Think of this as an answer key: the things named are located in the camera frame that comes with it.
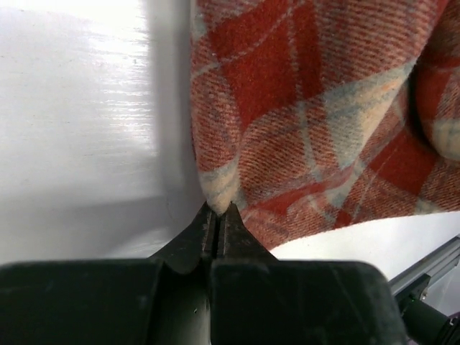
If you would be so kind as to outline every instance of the plaid blanket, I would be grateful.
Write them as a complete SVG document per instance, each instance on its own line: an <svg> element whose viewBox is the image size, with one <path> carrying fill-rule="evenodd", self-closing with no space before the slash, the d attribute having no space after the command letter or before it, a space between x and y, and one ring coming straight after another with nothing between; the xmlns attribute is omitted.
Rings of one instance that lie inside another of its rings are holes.
<svg viewBox="0 0 460 345"><path fill-rule="evenodd" d="M196 0L193 144L269 249L460 210L460 0Z"/></svg>

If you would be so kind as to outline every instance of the towel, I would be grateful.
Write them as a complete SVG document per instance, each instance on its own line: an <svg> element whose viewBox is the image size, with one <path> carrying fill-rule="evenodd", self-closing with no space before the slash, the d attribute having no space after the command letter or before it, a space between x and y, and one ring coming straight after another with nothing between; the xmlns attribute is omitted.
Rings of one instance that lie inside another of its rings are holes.
<svg viewBox="0 0 460 345"><path fill-rule="evenodd" d="M460 0L196 0L191 26L201 187L268 249L460 210Z"/></svg>

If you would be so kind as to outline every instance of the red plaid fabric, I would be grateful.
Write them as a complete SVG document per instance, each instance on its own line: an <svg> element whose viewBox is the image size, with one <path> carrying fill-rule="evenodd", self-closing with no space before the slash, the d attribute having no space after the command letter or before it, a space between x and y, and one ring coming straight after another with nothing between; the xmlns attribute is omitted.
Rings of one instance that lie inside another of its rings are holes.
<svg viewBox="0 0 460 345"><path fill-rule="evenodd" d="M269 249L460 210L460 0L197 0L193 141Z"/></svg>

